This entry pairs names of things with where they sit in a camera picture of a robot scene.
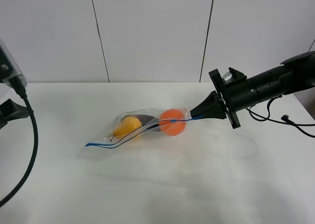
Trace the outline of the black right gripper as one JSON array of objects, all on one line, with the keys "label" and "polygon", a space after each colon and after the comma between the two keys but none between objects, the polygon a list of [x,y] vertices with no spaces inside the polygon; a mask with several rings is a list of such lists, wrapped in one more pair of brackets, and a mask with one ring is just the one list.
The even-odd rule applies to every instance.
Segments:
[{"label": "black right gripper", "polygon": [[242,84],[247,76],[240,71],[229,68],[227,80],[222,78],[218,69],[209,72],[209,76],[215,86],[216,91],[212,91],[207,98],[190,111],[193,119],[226,119],[233,129],[239,128],[240,122],[236,114],[236,107],[232,102],[233,96],[228,92],[229,88],[236,84]]}]

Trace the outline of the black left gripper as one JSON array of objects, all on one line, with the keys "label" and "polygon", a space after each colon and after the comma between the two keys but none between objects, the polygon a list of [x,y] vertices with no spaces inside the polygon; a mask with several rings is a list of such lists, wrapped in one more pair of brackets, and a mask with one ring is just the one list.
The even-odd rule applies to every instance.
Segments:
[{"label": "black left gripper", "polygon": [[27,118],[29,115],[30,110],[27,107],[8,99],[0,105],[0,129],[10,121]]}]

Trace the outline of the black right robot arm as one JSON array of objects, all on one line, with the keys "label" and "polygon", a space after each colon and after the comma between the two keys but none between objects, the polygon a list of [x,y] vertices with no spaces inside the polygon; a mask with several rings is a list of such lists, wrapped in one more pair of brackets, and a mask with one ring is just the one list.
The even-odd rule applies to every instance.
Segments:
[{"label": "black right robot arm", "polygon": [[229,68],[221,76],[209,72],[215,90],[191,110],[193,119],[228,118],[232,128],[240,127],[237,112],[269,99],[304,91],[315,86],[315,53],[306,52],[285,60],[280,66],[248,78]]}]

